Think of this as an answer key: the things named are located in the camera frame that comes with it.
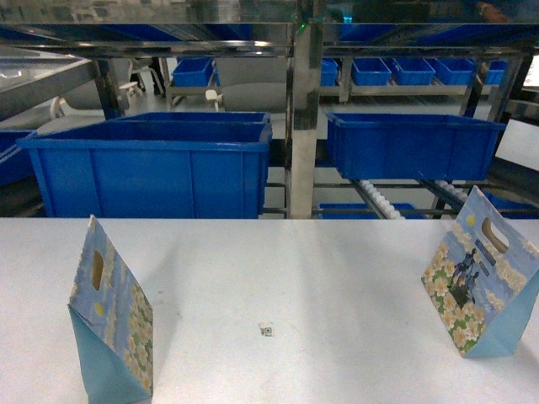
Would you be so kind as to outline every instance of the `white tabletop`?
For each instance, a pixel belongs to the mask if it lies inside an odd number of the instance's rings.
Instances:
[[[514,223],[539,244],[539,222]],[[537,309],[514,356],[462,359],[430,303],[450,222],[102,224],[153,305],[152,404],[539,397]],[[0,220],[2,403],[86,401],[67,311],[86,225]]]

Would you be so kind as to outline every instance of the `blue gift bag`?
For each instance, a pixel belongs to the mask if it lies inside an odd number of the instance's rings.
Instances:
[[[93,216],[68,308],[88,402],[152,396],[152,307]]]
[[[539,293],[539,250],[474,187],[421,278],[459,353],[511,355]]]

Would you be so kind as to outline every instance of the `blue plastic crate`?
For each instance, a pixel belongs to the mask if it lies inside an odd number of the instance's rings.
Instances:
[[[339,73],[339,65],[333,59],[324,57],[322,59],[322,73],[320,76],[320,85],[329,87],[334,86]]]
[[[356,86],[385,86],[391,78],[391,71],[382,59],[354,59],[352,79]]]
[[[488,69],[485,84],[491,86],[499,85],[502,82],[502,78],[504,77],[506,67],[506,61],[493,61],[492,63],[490,63],[490,68]]]
[[[468,59],[429,59],[436,77],[448,86],[466,86],[470,82],[475,65]]]
[[[496,209],[539,209],[534,205],[522,204],[520,202],[514,202],[514,200],[500,198],[499,196],[493,195],[489,192],[483,193]],[[539,215],[518,215],[511,213],[503,213],[502,216],[508,219],[539,219]]]
[[[401,86],[428,86],[435,76],[435,69],[425,59],[390,59],[387,66]]]
[[[174,122],[227,122],[254,123],[270,122],[271,114],[266,112],[148,112],[145,114],[126,116],[117,120],[160,120]]]
[[[252,218],[269,124],[108,121],[19,140],[50,217]]]
[[[15,144],[34,134],[33,130],[0,130],[0,186],[34,175],[28,152]]]
[[[416,209],[411,204],[392,204],[396,210]],[[318,204],[320,209],[367,209],[367,204]],[[407,219],[426,219],[424,215],[403,215]],[[318,219],[378,219],[374,213],[321,213],[317,215]]]
[[[485,179],[505,125],[425,114],[328,114],[328,153],[347,179]]]
[[[172,73],[175,87],[206,87],[210,81],[212,67],[210,57],[179,59]]]

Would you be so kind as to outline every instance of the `yellow moon print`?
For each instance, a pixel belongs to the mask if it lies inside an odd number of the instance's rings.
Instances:
[[[98,313],[99,316],[103,316],[104,310],[103,310],[103,306],[101,305],[101,303],[96,303],[95,304],[95,312]]]

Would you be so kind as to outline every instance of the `small square sticker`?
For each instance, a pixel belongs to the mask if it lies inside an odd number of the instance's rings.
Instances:
[[[261,322],[259,323],[260,333],[263,337],[273,337],[274,328],[273,322]]]

